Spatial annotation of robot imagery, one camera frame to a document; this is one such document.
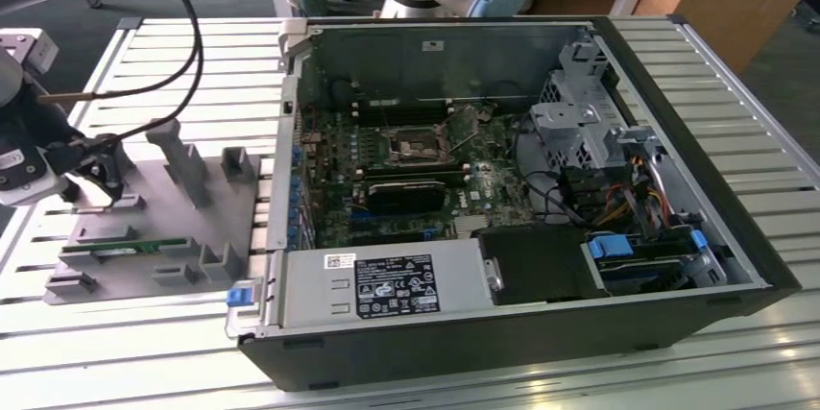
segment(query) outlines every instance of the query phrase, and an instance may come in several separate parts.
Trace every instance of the green circuit board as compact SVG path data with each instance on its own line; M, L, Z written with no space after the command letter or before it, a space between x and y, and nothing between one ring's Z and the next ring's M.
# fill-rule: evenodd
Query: green circuit board
M480 123L479 115L487 119ZM440 210L375 216L352 200L356 194L361 194L363 187L356 171L365 165L376 170L389 166L391 162L404 160L391 150L391 140L403 142L400 136L391 138L392 133L432 132L432 129L429 126L357 127L348 114L320 112L315 125L312 120L305 122L307 136L317 141L316 133L320 133L321 139L309 148L312 156L308 162L316 247L388 243L383 242L384 239L389 242L404 238L408 241L455 239L463 231L456 227L459 217L477 217L473 222L485 223L487 226L532 222L536 219L535 211L508 159L513 117L487 117L480 109L460 107L439 125L439 134L445 137L449 150L445 161L457 158L456 166L464 169L465 186L447 188ZM419 144L419 152L428 153L423 151L423 143ZM419 155L411 161L424 163L427 160L427 155Z

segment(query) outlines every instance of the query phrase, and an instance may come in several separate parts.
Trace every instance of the yellow wire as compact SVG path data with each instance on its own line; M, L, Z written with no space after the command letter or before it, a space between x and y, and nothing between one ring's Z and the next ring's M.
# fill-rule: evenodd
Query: yellow wire
M629 209L629 204L623 204L619 208L616 208L612 213L597 223L597 226L600 226L601 224L604 224L607 221L613 220L615 218L617 218L617 215L620 215L624 211L627 211Z

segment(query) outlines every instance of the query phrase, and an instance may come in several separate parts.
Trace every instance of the white label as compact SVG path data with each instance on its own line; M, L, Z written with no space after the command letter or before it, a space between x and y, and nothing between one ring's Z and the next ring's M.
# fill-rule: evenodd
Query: white label
M137 254L135 249L115 249L115 250L97 250L92 252L95 256L120 256L121 254Z
M443 52L444 51L444 41L443 40L424 40L421 42L421 51L423 52Z
M397 106L399 100L373 100L371 101L371 108L379 108L381 106Z
M356 253L335 253L324 255L324 269L348 269L353 267Z
M24 160L25 156L23 155L23 151L20 149L9 151L3 156L0 156L0 170L5 170L7 168L12 168L20 165Z

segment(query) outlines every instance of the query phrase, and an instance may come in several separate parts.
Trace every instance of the barcode sticker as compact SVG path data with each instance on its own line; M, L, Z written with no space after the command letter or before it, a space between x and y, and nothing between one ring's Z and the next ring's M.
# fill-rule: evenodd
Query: barcode sticker
M324 269L348 269L356 262L356 253L333 253L324 255Z

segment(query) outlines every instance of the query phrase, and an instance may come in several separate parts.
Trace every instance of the motherboard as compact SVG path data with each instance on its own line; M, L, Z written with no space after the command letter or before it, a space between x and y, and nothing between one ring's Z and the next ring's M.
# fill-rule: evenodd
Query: motherboard
M316 248L469 238L537 219L511 159L515 114L373 100L303 112Z

